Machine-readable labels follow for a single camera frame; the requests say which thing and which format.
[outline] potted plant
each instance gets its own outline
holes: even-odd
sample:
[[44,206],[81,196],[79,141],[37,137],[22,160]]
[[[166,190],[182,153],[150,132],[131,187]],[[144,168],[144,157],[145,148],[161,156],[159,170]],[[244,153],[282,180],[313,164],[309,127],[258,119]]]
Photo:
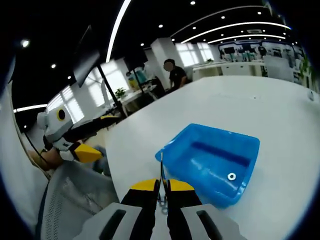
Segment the potted plant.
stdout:
[[307,82],[308,82],[308,78],[311,78],[312,86],[309,86],[309,84],[307,83],[307,86],[305,87],[310,89],[312,88],[316,89],[316,72],[315,72],[315,69],[311,66],[306,54],[304,54],[300,64],[300,77],[302,82],[304,81],[305,77],[307,78],[306,79]]
[[126,96],[126,90],[123,87],[121,87],[118,88],[114,94],[118,99],[122,99]]

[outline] white table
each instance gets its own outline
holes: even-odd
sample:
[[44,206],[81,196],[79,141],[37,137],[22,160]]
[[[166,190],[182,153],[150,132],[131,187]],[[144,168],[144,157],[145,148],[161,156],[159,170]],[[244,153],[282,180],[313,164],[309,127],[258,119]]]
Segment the white table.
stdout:
[[[153,100],[157,100],[156,96],[154,94],[152,94],[152,90],[155,89],[157,87],[157,85],[152,85],[151,87],[144,87],[143,91],[146,94],[149,94]],[[139,98],[142,94],[141,89],[134,91],[134,92],[130,92],[128,93],[124,98],[120,98],[119,101],[122,103],[122,109],[125,113],[126,116],[128,116],[127,113],[127,104],[131,103],[132,101],[136,100],[137,98]]]
[[[259,154],[237,204],[223,212],[248,240],[282,240],[313,197],[320,175],[320,99],[283,80],[206,77],[146,106],[112,128],[106,150],[121,201],[133,184],[160,177],[155,153],[190,123],[257,137]],[[152,239],[170,239],[156,211]]]
[[257,76],[262,77],[261,67],[266,64],[263,60],[241,62],[214,62],[203,64],[193,68],[192,80],[196,81],[204,77],[214,76]]

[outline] metal washer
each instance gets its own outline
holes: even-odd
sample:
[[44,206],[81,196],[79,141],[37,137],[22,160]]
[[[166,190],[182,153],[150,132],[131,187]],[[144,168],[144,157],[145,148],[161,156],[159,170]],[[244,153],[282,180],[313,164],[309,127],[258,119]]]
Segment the metal washer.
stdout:
[[230,173],[228,174],[228,180],[229,180],[229,181],[234,181],[234,180],[236,180],[236,177],[237,177],[237,175],[236,175],[234,172],[230,172]]

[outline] black ceiling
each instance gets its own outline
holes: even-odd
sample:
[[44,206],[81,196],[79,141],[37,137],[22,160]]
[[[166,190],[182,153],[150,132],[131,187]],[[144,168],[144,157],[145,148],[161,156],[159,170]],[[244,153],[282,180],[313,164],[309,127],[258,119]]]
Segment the black ceiling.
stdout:
[[[155,39],[170,37],[194,21],[218,11],[239,6],[262,6],[260,0],[195,0],[195,5],[190,5],[190,2],[191,0],[132,0],[119,26],[111,58],[123,57],[129,49],[128,46],[142,48],[140,44],[144,43],[143,48],[147,48]],[[106,53],[121,6],[120,0],[91,0],[77,6],[62,8],[29,5],[23,10],[15,9],[13,22],[10,23],[10,31],[14,30],[14,39],[18,46],[12,76],[13,107],[46,104],[66,85],[74,82],[67,77],[72,75],[73,54],[88,25],[92,26],[97,36],[97,45]],[[210,16],[172,37],[179,43],[216,27],[258,21],[283,24],[280,18],[271,16],[267,8],[245,7]],[[221,34],[224,34],[223,38],[246,34],[241,33],[241,30],[248,29],[265,29],[265,34],[279,36],[283,36],[285,30],[283,27],[259,24],[235,26],[208,33],[192,42],[220,39]],[[296,41],[291,31],[285,31],[286,37],[290,35],[292,38],[289,41]],[[30,40],[27,48],[19,46],[22,39]],[[51,69],[52,64],[56,64],[55,69]],[[27,112],[23,117],[16,115],[19,125],[24,126],[28,118],[34,120],[38,111]]]

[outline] computer monitor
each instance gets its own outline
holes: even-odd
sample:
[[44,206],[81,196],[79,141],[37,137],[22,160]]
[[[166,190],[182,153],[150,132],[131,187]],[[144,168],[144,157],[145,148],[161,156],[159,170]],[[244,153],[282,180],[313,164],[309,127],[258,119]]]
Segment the computer monitor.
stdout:
[[89,26],[82,36],[73,56],[73,75],[80,88],[84,84],[89,73],[97,66],[97,62],[100,60],[100,53],[96,46],[97,41],[91,26]]
[[225,52],[226,54],[234,54],[236,51],[235,51],[235,48],[232,46],[232,47],[226,47],[226,48],[224,49],[224,52]]

